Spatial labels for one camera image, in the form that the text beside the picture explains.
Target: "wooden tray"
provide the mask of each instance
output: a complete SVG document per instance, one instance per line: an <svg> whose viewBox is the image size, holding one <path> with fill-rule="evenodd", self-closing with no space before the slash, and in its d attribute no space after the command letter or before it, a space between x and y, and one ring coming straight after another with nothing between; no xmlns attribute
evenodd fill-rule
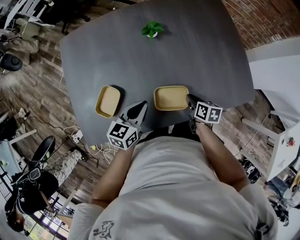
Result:
<svg viewBox="0 0 300 240"><path fill-rule="evenodd" d="M119 90L111 86L102 87L96 103L96 113L104 118L111 118L117 109L119 100Z"/></svg>
<svg viewBox="0 0 300 240"><path fill-rule="evenodd" d="M154 91L154 104L161 111L176 111L188 107L186 96L188 89L185 86L165 86Z"/></svg>

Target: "forearm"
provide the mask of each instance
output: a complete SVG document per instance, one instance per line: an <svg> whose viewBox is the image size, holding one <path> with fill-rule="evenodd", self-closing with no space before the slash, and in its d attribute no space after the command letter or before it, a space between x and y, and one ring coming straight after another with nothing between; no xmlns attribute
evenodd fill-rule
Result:
<svg viewBox="0 0 300 240"><path fill-rule="evenodd" d="M94 187L91 203L106 207L118 197L131 164L134 148L131 146L127 151L120 149L117 152L111 165Z"/></svg>
<svg viewBox="0 0 300 240"><path fill-rule="evenodd" d="M218 179L240 191L249 184L245 170L206 125L197 123L197 134Z"/></svg>

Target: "green plant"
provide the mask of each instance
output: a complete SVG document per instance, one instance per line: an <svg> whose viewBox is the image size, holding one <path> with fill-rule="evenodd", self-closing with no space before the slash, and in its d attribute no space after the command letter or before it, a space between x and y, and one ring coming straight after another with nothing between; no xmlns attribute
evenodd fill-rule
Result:
<svg viewBox="0 0 300 240"><path fill-rule="evenodd" d="M142 34L149 35L150 38L153 38L153 36L156 32L163 32L163 31L165 31L165 30L163 29L161 23L152 21L152 22L148 23L146 25L146 27L144 27L142 29Z"/></svg>

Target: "dark gray table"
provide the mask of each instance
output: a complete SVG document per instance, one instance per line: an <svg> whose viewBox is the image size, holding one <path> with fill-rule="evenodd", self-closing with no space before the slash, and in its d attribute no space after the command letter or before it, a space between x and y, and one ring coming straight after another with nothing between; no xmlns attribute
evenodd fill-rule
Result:
<svg viewBox="0 0 300 240"><path fill-rule="evenodd" d="M153 20L167 31L150 39L141 32ZM150 0L118 9L63 38L60 52L72 106L88 144L107 142L113 120L95 112L104 85L124 89L120 111L148 101L144 130L189 119L188 110L155 108L153 92L160 86L185 85L190 93L223 108L254 99L248 60L221 0Z"/></svg>

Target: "brick wall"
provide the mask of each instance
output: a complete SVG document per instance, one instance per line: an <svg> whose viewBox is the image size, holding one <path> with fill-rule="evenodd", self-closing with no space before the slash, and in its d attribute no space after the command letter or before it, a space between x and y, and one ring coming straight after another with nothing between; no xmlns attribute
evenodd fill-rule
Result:
<svg viewBox="0 0 300 240"><path fill-rule="evenodd" d="M300 11L293 0L222 1L237 27L246 50L300 36Z"/></svg>

